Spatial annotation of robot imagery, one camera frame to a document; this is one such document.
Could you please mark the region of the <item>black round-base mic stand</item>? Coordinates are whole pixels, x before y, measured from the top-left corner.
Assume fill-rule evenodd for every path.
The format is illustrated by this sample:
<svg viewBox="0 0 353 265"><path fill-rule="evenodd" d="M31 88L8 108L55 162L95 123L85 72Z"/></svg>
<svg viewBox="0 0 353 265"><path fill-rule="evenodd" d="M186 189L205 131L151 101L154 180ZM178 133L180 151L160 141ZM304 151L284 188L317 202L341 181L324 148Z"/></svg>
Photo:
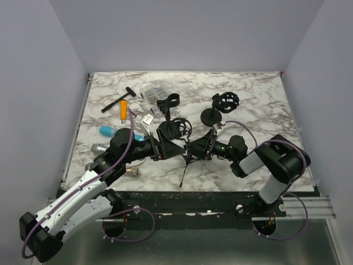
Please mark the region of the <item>black round-base mic stand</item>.
<svg viewBox="0 0 353 265"><path fill-rule="evenodd" d="M177 129L177 124L174 120L171 120L170 109L177 107L180 104L180 95L177 93L170 94L166 99L158 100L157 107L165 116L165 121L163 121L158 129L162 134L170 140L179 137L180 132Z"/></svg>

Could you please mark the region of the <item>black tripod mic stand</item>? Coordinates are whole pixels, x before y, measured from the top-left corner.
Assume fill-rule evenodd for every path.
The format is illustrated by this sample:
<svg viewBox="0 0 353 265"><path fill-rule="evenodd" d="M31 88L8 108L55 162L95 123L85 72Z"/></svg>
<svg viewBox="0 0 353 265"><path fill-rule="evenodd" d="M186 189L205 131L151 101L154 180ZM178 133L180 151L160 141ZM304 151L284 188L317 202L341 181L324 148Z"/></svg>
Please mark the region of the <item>black tripod mic stand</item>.
<svg viewBox="0 0 353 265"><path fill-rule="evenodd" d="M199 161L199 158L194 158L191 154L191 142L190 136L192 133L192 124L185 118L175 118L170 121L170 128L168 132L173 136L176 140L184 142L184 150L186 152L185 155L182 155L185 161L185 168L183 170L183 176L180 181L179 187L183 186L184 177L186 174L186 169L188 165Z"/></svg>

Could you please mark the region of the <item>glitter handle microphone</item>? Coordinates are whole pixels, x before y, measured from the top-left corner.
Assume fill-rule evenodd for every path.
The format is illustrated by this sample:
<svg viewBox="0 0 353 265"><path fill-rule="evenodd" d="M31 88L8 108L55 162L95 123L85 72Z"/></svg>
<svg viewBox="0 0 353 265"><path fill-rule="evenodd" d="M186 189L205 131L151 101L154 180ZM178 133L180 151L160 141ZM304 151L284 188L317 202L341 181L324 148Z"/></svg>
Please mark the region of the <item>glitter handle microphone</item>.
<svg viewBox="0 0 353 265"><path fill-rule="evenodd" d="M90 165L91 165L91 163L86 164L84 169L86 171L89 170ZM139 174L139 168L138 167L127 168L126 172L124 173L124 175L126 175L126 176L138 176L138 174Z"/></svg>

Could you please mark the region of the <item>blue microphone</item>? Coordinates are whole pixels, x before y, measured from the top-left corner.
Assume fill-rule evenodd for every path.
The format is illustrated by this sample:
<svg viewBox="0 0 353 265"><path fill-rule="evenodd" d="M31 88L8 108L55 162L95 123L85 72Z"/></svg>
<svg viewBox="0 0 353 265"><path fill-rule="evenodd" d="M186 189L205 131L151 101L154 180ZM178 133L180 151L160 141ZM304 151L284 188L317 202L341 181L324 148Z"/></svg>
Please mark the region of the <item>blue microphone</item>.
<svg viewBox="0 0 353 265"><path fill-rule="evenodd" d="M110 126L101 126L99 128L99 132L107 137L114 137L118 129L110 127ZM135 134L135 140L143 141L145 137L143 135Z"/></svg>

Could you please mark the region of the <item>tall grey microphone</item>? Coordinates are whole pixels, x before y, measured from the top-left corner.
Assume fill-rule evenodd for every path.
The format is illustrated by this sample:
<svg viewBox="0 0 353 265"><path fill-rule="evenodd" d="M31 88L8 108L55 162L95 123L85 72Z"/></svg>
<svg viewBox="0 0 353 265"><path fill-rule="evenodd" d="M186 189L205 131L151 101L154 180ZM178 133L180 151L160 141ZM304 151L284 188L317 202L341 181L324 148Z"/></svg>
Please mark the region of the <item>tall grey microphone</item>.
<svg viewBox="0 0 353 265"><path fill-rule="evenodd" d="M91 146L91 151L95 154L98 154L98 155L104 153L107 149L108 149L108 147L104 146L102 144L93 144Z"/></svg>

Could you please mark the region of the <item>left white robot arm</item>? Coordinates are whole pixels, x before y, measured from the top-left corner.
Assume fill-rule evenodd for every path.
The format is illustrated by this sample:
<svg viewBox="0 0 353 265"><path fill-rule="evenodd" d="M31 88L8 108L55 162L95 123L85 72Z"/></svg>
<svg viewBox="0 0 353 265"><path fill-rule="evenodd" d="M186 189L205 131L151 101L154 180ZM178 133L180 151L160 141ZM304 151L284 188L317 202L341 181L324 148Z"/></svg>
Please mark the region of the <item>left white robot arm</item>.
<svg viewBox="0 0 353 265"><path fill-rule="evenodd" d="M22 256L36 257L43 263L55 256L68 234L65 223L90 199L101 193L126 171L126 164L150 157L154 161L167 160L185 150L167 139L160 129L157 138L147 136L137 141L132 129L124 128L111 138L109 147L97 156L90 169L69 190L52 204L33 214L24 213L19 219Z"/></svg>

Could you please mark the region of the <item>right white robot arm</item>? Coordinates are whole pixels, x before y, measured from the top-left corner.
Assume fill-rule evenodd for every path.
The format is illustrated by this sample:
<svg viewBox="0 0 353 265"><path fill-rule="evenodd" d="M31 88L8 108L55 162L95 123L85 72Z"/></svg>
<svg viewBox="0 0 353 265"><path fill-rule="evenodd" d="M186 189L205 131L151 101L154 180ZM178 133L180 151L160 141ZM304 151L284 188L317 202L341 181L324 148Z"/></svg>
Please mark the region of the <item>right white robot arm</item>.
<svg viewBox="0 0 353 265"><path fill-rule="evenodd" d="M188 160L191 157L211 160L212 156L218 156L231 161L230 169L239 178L266 167L270 177L258 192L259 199L253 204L254 211L260 216L267 216L273 211L273 203L288 191L311 164L311 158L304 150L279 134L249 152L243 137L234 135L224 144L217 141L217 135L211 129L185 148Z"/></svg>

